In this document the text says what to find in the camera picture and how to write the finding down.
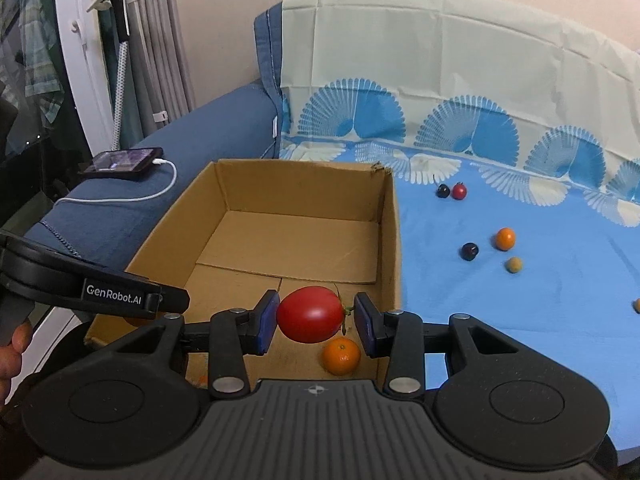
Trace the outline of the person's left hand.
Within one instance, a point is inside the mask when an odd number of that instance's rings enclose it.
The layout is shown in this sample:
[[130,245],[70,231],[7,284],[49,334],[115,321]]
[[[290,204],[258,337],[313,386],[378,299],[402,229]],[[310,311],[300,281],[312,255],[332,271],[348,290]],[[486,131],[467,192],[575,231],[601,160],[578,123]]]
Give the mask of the person's left hand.
[[5,404],[11,380],[21,373],[22,356],[32,342],[32,324],[26,320],[18,326],[7,346],[0,348],[0,403]]

